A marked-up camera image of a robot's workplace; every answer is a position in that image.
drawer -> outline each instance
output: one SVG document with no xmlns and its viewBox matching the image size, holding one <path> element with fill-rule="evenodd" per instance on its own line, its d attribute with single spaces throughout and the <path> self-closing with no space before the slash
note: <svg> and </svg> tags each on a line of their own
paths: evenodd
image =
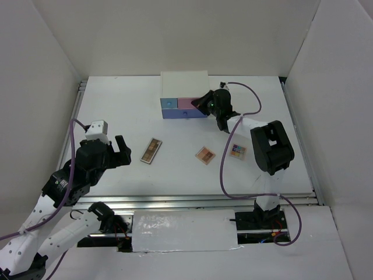
<svg viewBox="0 0 373 280">
<path fill-rule="evenodd" d="M 191 102 L 198 98 L 178 98 L 177 99 L 177 108 L 178 109 L 196 109 Z"/>
<path fill-rule="evenodd" d="M 177 108 L 177 98 L 161 98 L 162 109 Z"/>
<path fill-rule="evenodd" d="M 197 109 L 162 109 L 163 118 L 206 118 Z"/>
</svg>

white table surface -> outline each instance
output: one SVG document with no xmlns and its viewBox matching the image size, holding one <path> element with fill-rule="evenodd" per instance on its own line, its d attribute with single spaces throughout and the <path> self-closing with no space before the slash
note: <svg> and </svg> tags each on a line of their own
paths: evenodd
<svg viewBox="0 0 373 280">
<path fill-rule="evenodd" d="M 295 135 L 293 123 L 278 77 L 211 76 L 210 88 L 221 81 L 250 85 L 261 98 L 263 109 L 252 118 L 258 121 L 279 120 L 291 141 L 295 159 L 286 171 L 281 193 L 312 194 L 305 163 Z M 213 195 L 221 194 L 219 167 L 228 134 L 219 131 L 213 117 L 190 120 L 164 120 L 160 107 L 159 76 L 90 77 L 78 113 L 78 119 L 90 124 L 108 122 L 108 137 L 123 135 L 132 150 L 132 163 L 107 170 L 89 196 L 110 195 Z M 258 103 L 246 88 L 230 85 L 232 105 L 239 113 L 255 111 Z M 76 148 L 84 132 L 75 128 Z M 140 161 L 151 138 L 163 141 L 151 165 Z M 257 167 L 251 140 L 235 135 L 233 142 L 248 148 L 245 160 L 228 156 L 224 166 L 224 182 L 231 194 L 261 192 L 263 180 Z M 206 146 L 216 157 L 206 166 L 196 153 Z"/>
</svg>

white wall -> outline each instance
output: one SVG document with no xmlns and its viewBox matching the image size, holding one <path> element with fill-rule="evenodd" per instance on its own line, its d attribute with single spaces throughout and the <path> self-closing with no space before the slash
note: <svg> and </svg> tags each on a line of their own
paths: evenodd
<svg viewBox="0 0 373 280">
<path fill-rule="evenodd" d="M 367 11 L 368 15 L 373 18 L 373 1 L 372 0 L 359 0 L 360 4 Z"/>
<path fill-rule="evenodd" d="M 286 82 L 304 148 L 355 279 L 371 279 L 373 21 L 357 0 L 322 0 Z"/>
<path fill-rule="evenodd" d="M 85 78 L 287 76 L 319 0 L 34 0 Z"/>
<path fill-rule="evenodd" d="M 0 38 L 0 213 L 21 217 L 57 166 L 78 77 L 30 1 L 1 2 Z"/>
</svg>

black mount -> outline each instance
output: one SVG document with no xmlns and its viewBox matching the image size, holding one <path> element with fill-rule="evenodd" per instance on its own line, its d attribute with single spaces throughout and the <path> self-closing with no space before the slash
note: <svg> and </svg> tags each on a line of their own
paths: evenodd
<svg viewBox="0 0 373 280">
<path fill-rule="evenodd" d="M 103 202 L 95 202 L 92 204 L 88 212 L 95 213 L 97 219 L 101 221 L 100 232 L 114 233 L 114 226 L 119 226 L 127 232 L 128 226 L 119 215 L 114 215 L 114 211 Z"/>
<path fill-rule="evenodd" d="M 75 169 L 72 189 L 64 206 L 73 206 L 78 199 L 89 193 L 90 187 L 95 186 L 107 169 L 131 163 L 131 150 L 126 146 L 122 136 L 116 136 L 115 140 L 119 152 L 114 152 L 112 144 L 109 145 L 100 140 L 83 140 L 76 151 Z M 45 184 L 42 196 L 49 196 L 58 205 L 64 198 L 70 176 L 71 160 L 64 167 L 54 172 Z"/>
<path fill-rule="evenodd" d="M 202 114 L 206 116 L 212 114 L 215 116 L 217 127 L 220 131 L 229 133 L 227 121 L 231 117 L 238 116 L 239 114 L 233 111 L 231 105 L 231 94 L 224 88 L 225 86 L 225 83 L 220 83 L 220 89 L 215 91 L 210 90 L 200 99 L 193 100 L 191 103 Z"/>
<path fill-rule="evenodd" d="M 274 175 L 289 167 L 294 159 L 294 150 L 280 121 L 253 128 L 250 134 L 255 161 L 261 170 Z"/>
</svg>

blue drawer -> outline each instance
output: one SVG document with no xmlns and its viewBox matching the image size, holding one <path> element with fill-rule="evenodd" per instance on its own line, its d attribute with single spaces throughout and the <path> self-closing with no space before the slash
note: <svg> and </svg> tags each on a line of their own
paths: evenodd
<svg viewBox="0 0 373 280">
<path fill-rule="evenodd" d="M 177 108 L 177 98 L 161 98 L 162 109 Z"/>
<path fill-rule="evenodd" d="M 197 109 L 162 109 L 163 118 L 206 118 Z"/>
</svg>

